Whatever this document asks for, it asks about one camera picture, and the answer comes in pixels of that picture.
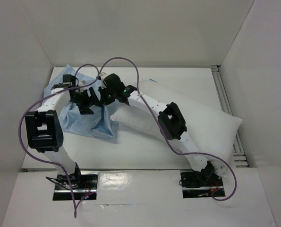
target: white pillow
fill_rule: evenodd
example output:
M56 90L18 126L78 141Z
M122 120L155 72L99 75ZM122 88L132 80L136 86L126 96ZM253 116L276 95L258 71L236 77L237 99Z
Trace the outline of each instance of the white pillow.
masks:
M240 118L194 101L157 82L140 81L139 89L145 95L160 102L167 104L175 102L186 120L187 131L199 148L199 152L229 161L235 135L242 123ZM164 140L153 117L138 108L121 105L110 119ZM175 140L172 140L171 144L177 147ZM206 158L215 167L216 174L225 175L227 167L221 161L208 156Z

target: wire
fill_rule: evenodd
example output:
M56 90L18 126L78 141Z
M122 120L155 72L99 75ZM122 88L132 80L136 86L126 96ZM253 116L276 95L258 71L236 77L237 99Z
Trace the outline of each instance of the wire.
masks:
M54 184L56 184L56 185L58 185L58 186L64 188L64 189L66 189L66 190L70 190L69 188L66 188L64 185L61 185L60 183L56 182L56 179L54 179L54 178L46 177L46 179L47 179L48 181L51 181L52 183L54 183Z
M85 182L83 182L83 184L85 185L85 192L87 190L87 184Z
M95 192L90 192L90 193L88 193L87 195L84 195L84 196L80 199L80 201L78 201L78 203L77 203L77 205L76 205L76 208L78 208L79 204L80 204L86 197L88 197L88 196L90 196L90 195L92 195L92 194L95 194Z
M137 66L135 65L135 63L132 62L130 59L123 58L123 57L111 58L111 59L107 60L107 61L102 65L102 67L101 67L101 69L100 69L100 71L99 71L99 74L102 72L102 70L103 70L103 68L106 66L106 64L107 64L108 62L110 62L111 60L114 60L114 59L126 60L126 61L130 62L130 63L134 66L134 68L135 68L135 70L136 70L136 73L137 73L136 88L137 88L138 94L140 95L141 93L140 93L140 91L139 91L139 71L138 71L138 68L137 68ZM213 191L212 194L211 194L211 196L212 196L212 198L213 198L214 200L217 200L217 201L226 201L226 200L228 200L229 198L231 198L231 197L235 194L235 192L236 192L236 190L237 190L237 178L236 178L236 175L235 175L234 171L233 171L232 168L230 167L230 165L229 165L226 161L224 161L222 158L217 157L217 156L215 156L215 155L208 154L208 153L204 153L204 152L188 152L188 153L179 153L179 152L177 152L177 151L172 147L172 145L170 144L170 142L168 141L168 139L167 139L167 137L166 137L166 135L165 135L163 129L161 128L161 126L160 126L160 124L159 124L159 122L158 122L157 117L155 116L154 112L151 110L151 108L150 108L149 104L146 102L145 98L143 98L143 96L141 96L141 95L140 95L140 98L143 100L144 104L146 105L146 107L147 107L148 110L150 111L152 117L154 118L156 124L158 125L158 127L159 127L159 129L160 129L160 132L161 132L162 136L164 137L165 142L167 143L167 145L169 146L169 148L171 149L171 151L173 151L176 155L180 155L180 156L184 156L184 155L206 155L206 156L210 156L210 157L213 157L213 158L215 158L215 159L220 160L221 162L223 162L223 163L228 167L228 169L231 171L231 173L232 173L232 175L233 175L233 178L234 178L234 183L235 183L234 190L232 191L232 193L231 193L228 197L226 197L226 198L224 198L224 199L217 199L217 198L214 197L214 193L217 192L217 191L219 191L219 190L221 190L221 189L218 189L218 190Z
M77 76L77 73L78 73L78 71L81 69L81 68L83 68L83 67L85 67L85 66L92 66L92 67L94 67L95 69L96 69L96 71L97 71L97 76L99 76L99 70L98 70L98 68L95 66L95 65L93 65L93 64L84 64L84 65L82 65L82 66L80 66L77 70L76 70L76 72L75 72L75 78L76 78L76 76Z
M210 186L211 191L210 192L213 192L219 188L219 184L214 179L212 179L212 181L217 185L217 188L216 189L212 188L212 182L211 182L211 186Z
M96 66L94 66L94 65L91 65L91 66L95 67L96 70L97 70L97 72L99 72L99 70L98 70L98 68L97 68ZM40 158L34 156L33 154L31 154L31 153L27 150L27 148L25 147L25 145L24 145L24 143L23 143L23 139L22 139L22 124L23 124L24 117L26 116L26 114L27 114L33 107L35 107L37 104L43 102L44 100L46 100L46 99L48 99L48 98L51 98L51 97L57 95L57 94L59 94L59 93L62 93L62 92L70 91L70 90L76 90L76 89L79 89L79 88L84 88L84 87L91 86L91 85L93 85L93 84L97 81L98 77L99 77L99 73L97 73L96 79L95 79L93 82L91 82L90 84L87 84L87 85L84 85L84 86L79 86L79 87L70 87L70 88L66 88L66 89L64 89L64 90L61 90L61 91L59 91L59 92L56 92L56 93L51 94L51 95L49 95L49 96L46 96L46 97L44 97L44 98L41 98L40 100L36 101L35 103L33 103L30 107L28 107L28 108L26 109L26 111L23 113L23 115L22 115L22 117L21 117L21 119L19 120L19 123L18 123L18 130L17 130L18 140L19 140L19 143L20 143L22 149L24 150L24 152L25 152L27 155L29 155L31 158L33 158L33 159L35 159L35 160L37 160L37 161L39 161L39 162L43 162L43 163L48 163L48 164L52 164L52 165L55 165L55 166L59 166L59 167L61 167L61 169L64 171L64 173L65 173L65 175L66 175L66 178L67 178L67 180L68 180L68 185L69 185L69 187L70 187L70 193L71 193L71 197L72 197L72 201L73 201L73 206L74 206L74 218L77 217L77 205L76 205L76 202L75 202L75 199L74 199L74 193L73 193L72 183L71 183L70 177L69 177L69 175L68 175L66 169L65 169L61 164L59 164L59 163L50 162L50 161L46 161L46 160L40 159Z
M78 79L77 77L75 77L75 80L77 80L77 85L76 85L76 87L78 87L78 85L79 85L79 79Z

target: blue cloth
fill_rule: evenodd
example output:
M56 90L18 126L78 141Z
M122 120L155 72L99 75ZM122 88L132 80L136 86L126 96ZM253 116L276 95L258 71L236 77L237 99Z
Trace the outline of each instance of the blue cloth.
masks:
M62 83L64 74L75 75L75 70L67 65L67 67L44 89L44 97L51 94L51 88L55 84ZM77 74L79 85L82 85L84 80L86 84L94 81L94 78L85 76L81 73ZM95 82L93 85L97 97L100 99L98 87L101 86L101 81ZM112 122L110 116L115 113L117 107L120 105L118 101L114 103L98 107L91 106L90 109L94 112L92 115L81 115L76 104L68 103L62 109L59 120L60 125L65 132L70 132L77 135L98 137L98 138L114 138L118 129L118 123Z

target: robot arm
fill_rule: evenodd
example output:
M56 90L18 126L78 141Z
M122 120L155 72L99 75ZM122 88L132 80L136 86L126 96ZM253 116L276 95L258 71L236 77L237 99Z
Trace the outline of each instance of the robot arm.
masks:
M168 140L179 140L177 145L183 153L198 151L198 148L187 133L186 122L175 103L167 105L144 94L139 94L134 86L128 85L126 87L116 74L101 76L100 79L102 81L102 86L99 87L101 94L100 100L97 98L92 87L89 88L90 96L86 90L64 91L47 99L35 112L29 112L25 116L30 148L43 153L51 162L59 163L65 167L73 184L81 184L83 180L77 163L68 156L63 147L64 136L58 119L62 108L68 102L76 103L81 114L93 114L89 109L92 105L109 105L115 100L150 113L140 97L142 96L158 118L158 122ZM57 93L69 87L75 87L75 77L64 75L63 83L53 86L51 93ZM202 161L198 162L196 158L201 158ZM205 168L209 170L209 176L213 173L213 168L211 168L211 164L207 162L205 157L188 156L187 159L194 171L200 172ZM63 170L59 166L55 167L58 171L58 179L61 182L67 183L68 180Z

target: white wall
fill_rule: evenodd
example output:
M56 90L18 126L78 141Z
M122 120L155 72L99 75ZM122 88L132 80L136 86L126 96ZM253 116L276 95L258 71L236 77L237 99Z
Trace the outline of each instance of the white wall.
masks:
M19 6L0 0L0 226L25 155L17 138L19 117L42 96L51 70Z
M56 66L219 65L253 1L18 0Z
M247 157L281 227L281 0L255 0L221 75Z

